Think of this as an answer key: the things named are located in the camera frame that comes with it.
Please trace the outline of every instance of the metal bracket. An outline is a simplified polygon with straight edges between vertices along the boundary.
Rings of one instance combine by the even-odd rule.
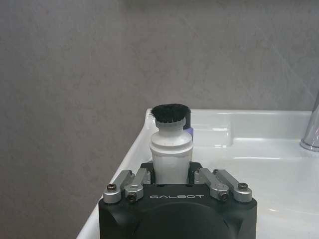
[[[195,174],[195,184],[204,183],[210,189],[210,196],[225,202],[228,200],[228,186],[219,182],[214,174],[208,168],[199,168]]]
[[[238,182],[230,173],[224,169],[215,169],[217,179],[226,184],[233,193],[234,199],[241,203],[249,203],[252,200],[252,191],[246,183]]]
[[[103,201],[107,204],[117,203],[121,200],[121,191],[124,186],[131,183],[134,173],[131,170],[123,170],[113,183],[109,184],[103,192]]]
[[[151,183],[151,174],[145,168],[140,168],[132,183],[125,186],[125,197],[130,203],[141,199],[144,195],[143,185]]]

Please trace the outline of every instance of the bolt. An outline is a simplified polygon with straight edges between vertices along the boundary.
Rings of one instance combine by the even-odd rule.
[[[228,200],[228,194],[225,192],[220,192],[218,196],[222,202],[226,202]]]
[[[247,190],[248,189],[248,184],[247,183],[239,183],[238,184],[238,189],[239,190]]]
[[[106,187],[106,189],[107,189],[109,192],[114,192],[114,191],[116,191],[116,184],[110,183],[110,184]]]
[[[134,203],[136,202],[137,196],[136,193],[131,192],[127,195],[126,199],[130,202],[130,203]]]

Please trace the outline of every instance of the gray wall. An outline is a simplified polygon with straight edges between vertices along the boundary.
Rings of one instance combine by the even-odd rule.
[[[319,1],[0,1],[0,237],[75,238],[146,108],[310,110]]]

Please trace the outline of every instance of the faucet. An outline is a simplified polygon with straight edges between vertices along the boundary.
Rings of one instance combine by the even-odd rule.
[[[300,141],[301,147],[319,152],[319,92],[313,108],[304,138]]]

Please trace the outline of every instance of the purple object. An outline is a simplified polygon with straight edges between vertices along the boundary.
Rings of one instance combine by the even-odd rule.
[[[192,127],[189,127],[187,129],[184,129],[184,131],[190,133],[191,139],[194,141],[194,129]]]
[[[183,127],[184,131],[190,133],[191,139],[194,141],[194,129],[190,126],[190,110],[185,115],[186,123]]]

